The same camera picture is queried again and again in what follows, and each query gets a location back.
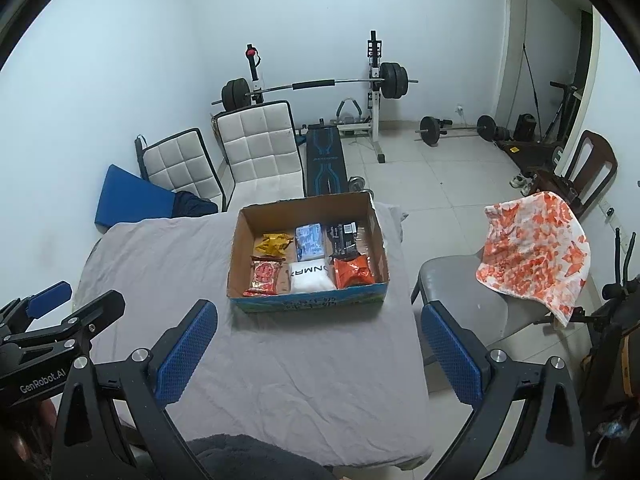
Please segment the left white quilted chair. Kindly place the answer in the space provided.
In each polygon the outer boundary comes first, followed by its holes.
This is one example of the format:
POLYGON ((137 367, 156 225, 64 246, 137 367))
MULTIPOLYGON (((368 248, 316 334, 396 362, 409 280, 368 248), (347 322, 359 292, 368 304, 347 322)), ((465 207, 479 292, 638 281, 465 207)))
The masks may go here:
POLYGON ((143 180, 174 193, 190 192, 214 203, 219 211, 227 210, 227 194, 198 128, 153 144, 147 144, 144 136, 137 136, 134 148, 143 180))

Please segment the yellow snack packet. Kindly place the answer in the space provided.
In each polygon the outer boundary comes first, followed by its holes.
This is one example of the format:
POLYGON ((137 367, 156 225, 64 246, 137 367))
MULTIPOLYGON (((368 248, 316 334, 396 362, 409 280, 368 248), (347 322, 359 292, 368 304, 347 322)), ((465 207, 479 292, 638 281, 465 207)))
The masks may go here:
POLYGON ((255 246, 255 252, 262 257, 284 259, 293 240, 294 237, 288 233, 265 233, 255 246))

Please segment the grey plastic chair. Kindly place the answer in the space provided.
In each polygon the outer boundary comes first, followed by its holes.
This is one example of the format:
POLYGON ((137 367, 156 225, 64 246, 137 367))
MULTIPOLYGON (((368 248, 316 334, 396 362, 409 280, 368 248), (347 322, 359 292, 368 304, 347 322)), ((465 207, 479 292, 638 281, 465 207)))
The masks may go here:
POLYGON ((461 327, 492 348, 549 313, 537 301, 503 295, 480 284, 479 266, 478 252, 425 261, 410 296, 416 322, 421 321, 424 304, 439 301, 461 327))

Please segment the right white quilted chair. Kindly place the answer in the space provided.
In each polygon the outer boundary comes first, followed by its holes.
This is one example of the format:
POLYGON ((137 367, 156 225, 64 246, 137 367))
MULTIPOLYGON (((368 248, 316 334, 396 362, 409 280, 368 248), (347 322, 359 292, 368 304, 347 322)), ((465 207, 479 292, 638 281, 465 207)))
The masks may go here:
POLYGON ((233 179, 231 210, 306 196, 290 104, 274 101, 214 118, 233 179))

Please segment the red candy packet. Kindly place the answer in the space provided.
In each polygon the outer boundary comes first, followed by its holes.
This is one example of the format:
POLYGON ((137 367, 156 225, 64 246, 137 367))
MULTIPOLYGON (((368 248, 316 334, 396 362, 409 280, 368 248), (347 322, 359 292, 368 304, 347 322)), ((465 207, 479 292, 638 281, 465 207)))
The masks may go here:
POLYGON ((250 281, 244 297, 277 296, 284 291, 282 272, 285 260, 269 256, 253 256, 250 262, 250 281))

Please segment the black snack packet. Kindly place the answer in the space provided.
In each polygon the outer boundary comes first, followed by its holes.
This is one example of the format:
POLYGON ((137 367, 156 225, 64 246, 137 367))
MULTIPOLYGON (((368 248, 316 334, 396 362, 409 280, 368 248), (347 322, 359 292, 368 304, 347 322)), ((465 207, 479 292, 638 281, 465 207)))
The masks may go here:
POLYGON ((360 256, 357 248, 358 226, 355 221, 330 224, 326 228, 334 259, 352 260, 360 256))

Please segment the blue cushion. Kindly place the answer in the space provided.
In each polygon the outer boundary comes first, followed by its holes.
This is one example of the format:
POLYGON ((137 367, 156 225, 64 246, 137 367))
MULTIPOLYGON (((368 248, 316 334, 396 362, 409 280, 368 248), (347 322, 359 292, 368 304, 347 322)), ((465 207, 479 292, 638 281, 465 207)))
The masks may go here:
POLYGON ((173 192, 111 165, 103 181, 94 224, 109 229, 122 222, 170 218, 174 198, 173 192))

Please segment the dark navy cloth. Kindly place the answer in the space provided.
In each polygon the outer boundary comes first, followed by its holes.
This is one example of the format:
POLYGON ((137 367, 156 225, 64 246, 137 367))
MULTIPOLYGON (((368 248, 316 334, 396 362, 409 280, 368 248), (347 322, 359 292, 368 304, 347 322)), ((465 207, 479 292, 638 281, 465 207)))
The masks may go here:
POLYGON ((174 194, 172 218, 201 218, 217 212, 218 206, 214 202, 203 200, 191 192, 180 191, 174 194))

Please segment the orange snack packet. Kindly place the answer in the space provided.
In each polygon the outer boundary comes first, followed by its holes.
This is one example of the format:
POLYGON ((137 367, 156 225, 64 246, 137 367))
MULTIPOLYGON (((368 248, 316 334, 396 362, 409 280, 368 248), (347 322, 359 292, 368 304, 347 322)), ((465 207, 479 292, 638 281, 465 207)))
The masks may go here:
POLYGON ((338 289, 366 286, 375 283, 368 257, 359 255, 352 259, 333 260, 334 281, 338 289))

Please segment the barbell on floor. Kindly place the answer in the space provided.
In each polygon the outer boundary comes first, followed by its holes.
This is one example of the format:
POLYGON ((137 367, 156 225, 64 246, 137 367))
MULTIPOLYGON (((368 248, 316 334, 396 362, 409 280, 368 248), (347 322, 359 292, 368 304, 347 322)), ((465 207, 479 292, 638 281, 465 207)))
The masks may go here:
POLYGON ((420 120, 416 134, 423 143, 428 146, 436 146, 444 136, 450 132, 460 133, 462 136, 479 136, 487 142, 496 140, 498 127, 494 118, 482 115, 474 125, 454 125, 450 120, 437 119, 432 116, 424 116, 420 120))

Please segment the white quilted chair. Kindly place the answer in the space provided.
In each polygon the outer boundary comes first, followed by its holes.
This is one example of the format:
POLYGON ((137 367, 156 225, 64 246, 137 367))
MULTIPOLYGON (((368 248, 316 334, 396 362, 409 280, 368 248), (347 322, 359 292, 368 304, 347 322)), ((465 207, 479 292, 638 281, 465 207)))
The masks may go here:
POLYGON ((214 118, 233 179, 231 210, 306 196, 290 104, 274 101, 214 118))
POLYGON ((227 194, 198 128, 153 144, 147 144, 144 136, 137 136, 134 148, 143 180, 174 193, 190 192, 214 203, 219 211, 227 210, 227 194))

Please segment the black blue weight bench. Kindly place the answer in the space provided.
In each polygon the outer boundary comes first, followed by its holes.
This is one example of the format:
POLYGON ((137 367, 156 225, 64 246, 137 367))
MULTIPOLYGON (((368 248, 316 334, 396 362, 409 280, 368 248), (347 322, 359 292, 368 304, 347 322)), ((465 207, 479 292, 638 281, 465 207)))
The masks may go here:
POLYGON ((343 145, 335 126, 310 125, 306 133, 306 192, 308 196, 348 191, 343 145))

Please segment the blue wet wipes pack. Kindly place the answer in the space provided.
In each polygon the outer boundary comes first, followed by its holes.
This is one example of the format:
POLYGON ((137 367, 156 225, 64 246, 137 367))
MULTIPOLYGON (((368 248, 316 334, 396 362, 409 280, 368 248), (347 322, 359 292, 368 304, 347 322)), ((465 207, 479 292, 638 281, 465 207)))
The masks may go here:
POLYGON ((299 262, 316 260, 326 255, 322 225, 305 224, 295 229, 296 258, 299 262))

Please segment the white squat rack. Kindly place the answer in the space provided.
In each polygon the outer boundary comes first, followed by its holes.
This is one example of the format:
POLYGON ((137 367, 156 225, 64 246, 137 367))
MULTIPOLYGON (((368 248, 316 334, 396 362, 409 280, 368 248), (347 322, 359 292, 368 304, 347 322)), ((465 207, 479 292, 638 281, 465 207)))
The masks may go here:
POLYGON ((380 144, 382 82, 378 81, 382 58, 382 40, 378 39, 378 34, 374 29, 370 31, 370 38, 368 39, 367 57, 370 79, 367 94, 367 111, 369 116, 367 118, 358 118, 356 122, 342 122, 340 118, 336 118, 335 125, 342 138, 366 138, 369 141, 372 151, 374 151, 376 161, 379 164, 384 164, 386 157, 380 144))

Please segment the white tissue pack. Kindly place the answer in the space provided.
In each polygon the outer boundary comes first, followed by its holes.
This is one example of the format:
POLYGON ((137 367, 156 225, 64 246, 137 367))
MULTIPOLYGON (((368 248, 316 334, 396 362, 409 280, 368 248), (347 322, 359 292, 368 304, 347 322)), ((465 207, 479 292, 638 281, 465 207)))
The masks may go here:
POLYGON ((291 294, 312 294, 335 290, 326 259, 292 262, 288 265, 291 294))

